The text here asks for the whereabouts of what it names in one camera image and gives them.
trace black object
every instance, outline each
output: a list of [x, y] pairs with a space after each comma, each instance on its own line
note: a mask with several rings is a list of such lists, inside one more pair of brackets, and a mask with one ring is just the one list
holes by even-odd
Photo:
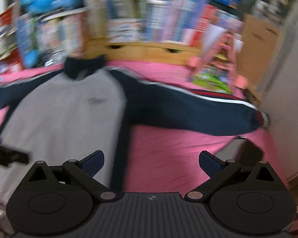
[[13, 162], [27, 165], [29, 163], [29, 156], [27, 153], [0, 146], [0, 165], [8, 167]]
[[7, 204], [14, 238], [291, 237], [296, 205], [268, 162], [242, 167], [203, 151], [199, 163], [210, 179], [183, 199], [109, 190], [92, 178], [102, 151], [62, 166], [37, 161]]

